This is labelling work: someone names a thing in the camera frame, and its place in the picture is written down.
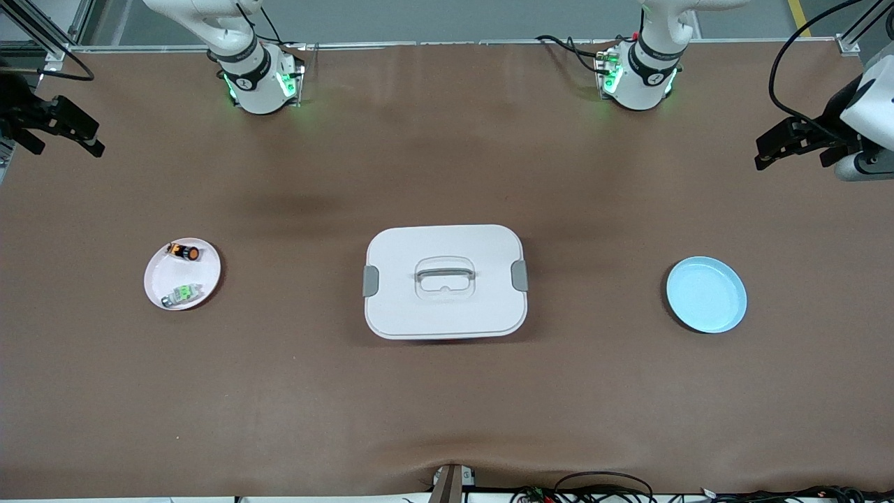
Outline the light blue round plate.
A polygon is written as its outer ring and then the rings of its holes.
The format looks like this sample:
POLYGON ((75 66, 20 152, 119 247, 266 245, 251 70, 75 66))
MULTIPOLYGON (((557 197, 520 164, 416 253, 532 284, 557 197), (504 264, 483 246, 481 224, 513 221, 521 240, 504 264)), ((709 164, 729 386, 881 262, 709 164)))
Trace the light blue round plate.
POLYGON ((677 262, 668 271, 664 292, 673 315, 699 333, 728 332, 747 313, 744 282, 733 268, 712 257, 677 262))

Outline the pink round plate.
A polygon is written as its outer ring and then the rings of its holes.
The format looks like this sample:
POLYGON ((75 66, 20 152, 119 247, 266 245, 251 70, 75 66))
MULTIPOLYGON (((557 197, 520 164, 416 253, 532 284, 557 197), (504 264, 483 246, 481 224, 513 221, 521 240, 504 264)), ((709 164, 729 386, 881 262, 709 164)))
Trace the pink round plate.
POLYGON ((147 262, 143 276, 143 288, 147 299, 154 306, 161 309, 160 299, 170 293, 175 287, 182 284, 200 284, 202 296, 198 302, 186 305, 185 309, 176 311, 188 311, 207 302, 215 289, 219 286, 223 274, 223 261, 217 249, 210 242, 199 238, 179 238, 170 242, 184 243, 200 249, 200 258, 197 261, 183 261, 166 254, 169 242, 154 252, 147 262))

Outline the white lidded storage box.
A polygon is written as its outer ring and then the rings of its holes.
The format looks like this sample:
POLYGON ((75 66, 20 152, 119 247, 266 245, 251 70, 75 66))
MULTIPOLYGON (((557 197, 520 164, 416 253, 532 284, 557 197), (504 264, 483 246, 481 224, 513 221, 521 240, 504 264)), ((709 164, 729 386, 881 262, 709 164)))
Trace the white lidded storage box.
POLYGON ((393 227, 377 233, 366 265, 380 272, 379 290, 364 298, 368 328, 385 340, 435 341, 502 337, 528 313, 527 294, 511 286, 510 266, 524 260, 517 233, 502 225, 393 227), (421 268, 469 267, 465 277, 428 277, 421 268))

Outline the brown table mat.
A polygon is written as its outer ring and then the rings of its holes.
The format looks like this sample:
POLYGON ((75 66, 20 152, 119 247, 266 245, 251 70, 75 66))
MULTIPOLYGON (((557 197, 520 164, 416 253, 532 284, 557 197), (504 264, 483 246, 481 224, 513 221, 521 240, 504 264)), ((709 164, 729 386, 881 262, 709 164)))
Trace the brown table mat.
POLYGON ((626 472, 661 493, 894 489, 894 181, 754 168, 777 44, 690 47, 650 112, 544 45, 307 55, 299 108, 234 108, 204 54, 86 54, 47 79, 102 157, 48 138, 0 184, 0 499, 414 493, 626 472), (492 340, 383 340, 362 270, 392 227, 497 224, 528 315, 492 340), (147 299, 199 238, 207 302, 147 299), (748 306, 671 312, 679 261, 748 306))

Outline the aluminium frame post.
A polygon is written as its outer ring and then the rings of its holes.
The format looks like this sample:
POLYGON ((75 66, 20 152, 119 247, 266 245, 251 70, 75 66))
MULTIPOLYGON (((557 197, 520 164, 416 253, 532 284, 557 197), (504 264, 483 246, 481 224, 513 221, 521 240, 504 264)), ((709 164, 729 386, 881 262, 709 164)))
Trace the aluminium frame post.
POLYGON ((835 36, 842 55, 857 55, 859 42, 872 31, 884 31, 894 38, 894 0, 866 0, 868 7, 845 29, 835 36))
POLYGON ((0 0, 0 49, 42 50, 52 61, 80 40, 94 0, 0 0))

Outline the green push-button switch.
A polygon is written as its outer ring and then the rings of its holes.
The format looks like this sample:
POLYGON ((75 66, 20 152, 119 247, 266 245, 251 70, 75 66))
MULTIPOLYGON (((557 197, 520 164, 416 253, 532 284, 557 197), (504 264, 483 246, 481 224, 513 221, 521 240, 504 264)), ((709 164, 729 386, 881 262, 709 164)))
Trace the green push-button switch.
POLYGON ((182 284, 163 296, 160 302, 163 308, 176 311, 176 309, 185 309, 186 305, 193 302, 198 302, 202 294, 200 284, 182 284))

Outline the aluminium table edge rail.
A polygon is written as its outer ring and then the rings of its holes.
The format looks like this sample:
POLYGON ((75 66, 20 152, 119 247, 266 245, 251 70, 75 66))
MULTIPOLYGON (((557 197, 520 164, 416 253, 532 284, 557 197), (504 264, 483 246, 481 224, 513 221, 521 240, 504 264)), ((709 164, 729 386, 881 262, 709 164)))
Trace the aluminium table edge rail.
MULTIPOLYGON (((782 44, 785 38, 696 38, 690 42, 690 47, 697 44, 712 43, 770 43, 782 44)), ((481 39, 481 41, 458 42, 416 42, 416 41, 388 41, 388 42, 354 42, 354 43, 288 43, 287 48, 297 51, 315 50, 363 50, 380 49, 389 47, 441 47, 441 45, 483 45, 483 47, 496 47, 496 45, 536 45, 540 44, 533 38, 523 39, 481 39)), ((163 53, 204 53, 205 45, 74 45, 69 50, 73 53, 84 54, 163 54, 163 53)))

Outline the brown metal bracket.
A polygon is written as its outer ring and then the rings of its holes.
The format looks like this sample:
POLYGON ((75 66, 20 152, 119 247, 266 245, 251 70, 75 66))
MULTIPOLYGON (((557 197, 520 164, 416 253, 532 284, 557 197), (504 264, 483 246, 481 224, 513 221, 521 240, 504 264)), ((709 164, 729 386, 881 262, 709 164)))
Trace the brown metal bracket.
POLYGON ((435 472, 433 482, 427 503, 470 503, 469 494, 476 487, 476 473, 466 465, 443 465, 435 472))

